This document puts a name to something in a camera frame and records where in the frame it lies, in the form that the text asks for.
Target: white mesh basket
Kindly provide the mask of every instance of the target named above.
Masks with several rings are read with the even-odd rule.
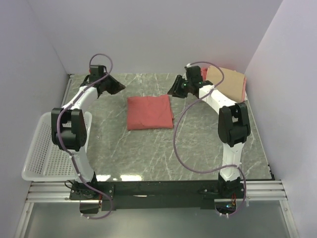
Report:
[[[86,151],[92,117],[91,113],[85,112]],[[22,177],[24,180],[36,182],[66,181],[77,177],[69,155],[52,142],[51,113],[43,114],[39,120],[24,163]]]

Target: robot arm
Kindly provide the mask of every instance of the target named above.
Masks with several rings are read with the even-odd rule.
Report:
[[[236,103],[214,88],[209,81],[203,81],[198,66],[186,67],[184,76],[178,75],[168,94],[185,98],[192,93],[203,98],[213,89],[211,95],[204,97],[206,102],[218,113],[218,135],[223,143],[222,165],[240,165],[241,152],[250,135],[248,109],[245,103]],[[239,171],[234,167],[220,170],[219,179],[224,182],[239,181]]]
[[[124,85],[115,80],[111,75],[95,84],[93,87],[88,87],[89,84],[97,81],[106,74],[106,67],[103,65],[92,65],[90,67],[90,75],[87,75],[84,82],[81,84],[78,93],[62,108],[54,108],[51,113],[52,121],[52,141],[62,149],[57,136],[57,118],[60,112],[72,105],[61,117],[60,131],[62,140],[66,148],[74,155],[76,165],[81,172],[81,176],[85,181],[91,182],[94,177],[94,171],[91,168],[87,154],[85,151],[85,143],[87,140],[87,131],[84,121],[84,113],[87,111],[90,104],[96,100],[104,91],[110,94],[116,94],[125,88]],[[81,94],[81,97],[74,103],[75,98]]]

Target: red cloth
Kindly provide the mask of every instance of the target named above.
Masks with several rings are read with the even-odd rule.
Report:
[[[168,95],[128,98],[128,130],[172,129],[173,119]]]

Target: marble table surface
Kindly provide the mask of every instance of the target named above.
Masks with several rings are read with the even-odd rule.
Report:
[[[67,102],[77,93],[85,75],[72,75]],[[172,145],[172,129],[127,131],[127,98],[166,94],[176,74],[113,74],[126,86],[116,95],[103,93],[88,111],[92,128],[87,156],[98,180],[198,180],[217,179],[218,173],[200,175],[188,171],[177,161]],[[175,116],[196,98],[170,97]],[[251,135],[243,148],[241,168],[247,179],[271,179],[267,159],[254,118],[249,110]],[[180,124],[177,148],[182,160],[196,170],[221,166],[222,142],[217,133],[217,113],[206,103],[193,106]]]

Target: gray wall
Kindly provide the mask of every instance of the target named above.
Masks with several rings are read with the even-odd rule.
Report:
[[[284,0],[246,71],[273,172],[303,238],[317,233],[317,1]]]
[[[0,32],[0,231],[10,238],[29,189],[21,172],[35,127],[60,105],[66,72],[27,1],[0,1]]]
[[[197,60],[244,72],[281,0],[28,2],[68,73],[101,52],[116,72],[172,73]]]

